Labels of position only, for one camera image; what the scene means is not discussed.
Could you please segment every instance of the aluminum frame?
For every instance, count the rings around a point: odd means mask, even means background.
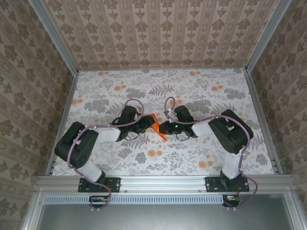
[[[53,147],[52,147],[52,151],[51,151],[51,155],[50,155],[50,158],[49,158],[49,162],[48,162],[48,166],[47,166],[45,175],[50,175],[53,164],[55,163],[55,160],[57,158],[56,154],[54,153],[54,149],[55,149],[58,141],[61,139],[61,137],[64,134],[65,125],[66,125],[66,122],[67,122],[69,110],[71,108],[73,95],[75,94],[75,90],[76,90],[76,87],[77,87],[78,78],[79,78],[79,76],[77,75],[76,77],[74,77],[72,79],[71,88],[70,88],[68,96],[67,96],[66,104],[65,104],[63,114],[62,114],[62,118],[61,118],[61,121],[60,121],[60,124],[59,124],[58,132],[57,132],[56,138],[54,140],[54,144],[53,144]]]
[[[253,49],[246,63],[246,68],[248,71],[251,72],[253,68],[255,67],[258,59],[260,58],[269,40],[273,36],[273,33],[275,32],[276,27],[278,26],[279,22],[283,18],[283,15],[288,9],[290,3],[291,3],[291,0],[281,0],[277,2],[272,15],[270,16],[267,24],[265,25],[263,32],[260,38],[258,39],[257,44],[255,48]]]
[[[204,176],[121,176],[121,195],[205,195]],[[306,229],[306,219],[302,207],[295,193],[290,175],[250,175],[258,183],[257,194],[283,194],[287,202],[288,211],[295,230]],[[78,193],[79,176],[41,176],[37,180],[29,211],[23,230],[37,228],[44,199],[47,195],[89,195]],[[249,184],[252,194],[255,185]],[[106,195],[106,193],[92,193],[91,195]]]
[[[273,160],[276,164],[276,168],[277,168],[277,172],[279,174],[283,174],[283,169],[282,169],[282,165],[280,164],[278,155],[277,155],[277,151],[270,133],[270,129],[267,123],[267,120],[265,118],[262,106],[261,106],[261,102],[257,93],[257,89],[254,83],[254,80],[252,78],[252,75],[250,73],[250,71],[245,71],[244,72],[245,75],[245,79],[248,85],[248,89],[249,89],[249,93],[250,93],[250,97],[253,101],[254,107],[255,107],[255,111],[256,111],[256,115],[259,121],[259,125],[263,134],[263,139],[265,142],[265,145],[268,149],[268,153],[271,157],[273,157]]]
[[[33,7],[34,11],[36,12],[36,14],[38,15],[40,21],[42,22],[44,28],[49,34],[57,50],[61,54],[68,69],[70,70],[72,75],[75,77],[78,73],[78,64],[72,57],[70,51],[68,50],[69,47],[67,47],[65,45],[65,42],[62,40],[61,35],[57,31],[55,25],[52,22],[52,19],[48,15],[48,12],[45,9],[44,4],[42,3],[41,0],[29,0],[29,2],[31,6]]]

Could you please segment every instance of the base mounting plate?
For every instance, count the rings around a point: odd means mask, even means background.
[[[112,193],[119,193],[120,177],[106,177],[105,186],[109,187]],[[84,178],[79,181],[79,193],[107,193],[107,190],[98,185],[89,183]]]
[[[217,192],[249,192],[248,180],[243,176],[238,176],[228,190],[222,185],[219,176],[208,176],[205,178],[207,193]]]

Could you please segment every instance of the orange plastic piece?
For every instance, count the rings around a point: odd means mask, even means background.
[[[167,141],[167,139],[165,138],[163,133],[159,133],[159,122],[157,117],[155,116],[155,114],[149,114],[150,116],[152,116],[155,120],[155,123],[153,124],[152,128],[154,131],[156,131],[156,133],[163,138],[163,140]]]

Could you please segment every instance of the white surface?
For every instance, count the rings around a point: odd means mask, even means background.
[[[142,101],[145,115],[155,113],[166,121],[164,102],[176,99],[195,120],[233,110],[253,130],[254,138],[244,156],[246,174],[273,174],[268,151],[241,69],[170,69],[80,72],[66,129],[79,121],[87,126],[106,125],[118,117],[129,98]],[[137,102],[129,103],[138,107]],[[107,175],[217,175],[228,154],[214,134],[180,142],[152,129],[132,141],[95,144],[91,160]],[[56,160],[53,175],[75,175],[66,162]]]
[[[107,142],[107,141],[117,141],[120,135],[120,130],[118,128],[94,128],[93,130],[99,133],[96,143]]]
[[[225,154],[223,173],[229,179],[234,179],[236,176],[240,174],[238,167],[240,163],[241,151],[237,155],[229,152]]]
[[[84,166],[78,169],[84,176],[91,181],[96,182],[102,172],[101,170],[89,159]]]
[[[200,137],[203,135],[213,134],[208,122],[209,121],[201,121],[192,126],[192,130],[196,136]]]

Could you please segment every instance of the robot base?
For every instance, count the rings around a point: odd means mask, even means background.
[[[221,171],[221,176],[209,176],[205,178],[207,193],[217,192],[249,192],[248,180],[241,174],[230,180]]]
[[[112,193],[119,193],[120,189],[120,177],[106,177],[103,183],[108,186]],[[107,190],[101,186],[89,183],[84,178],[79,181],[78,187],[79,193],[107,193]]]

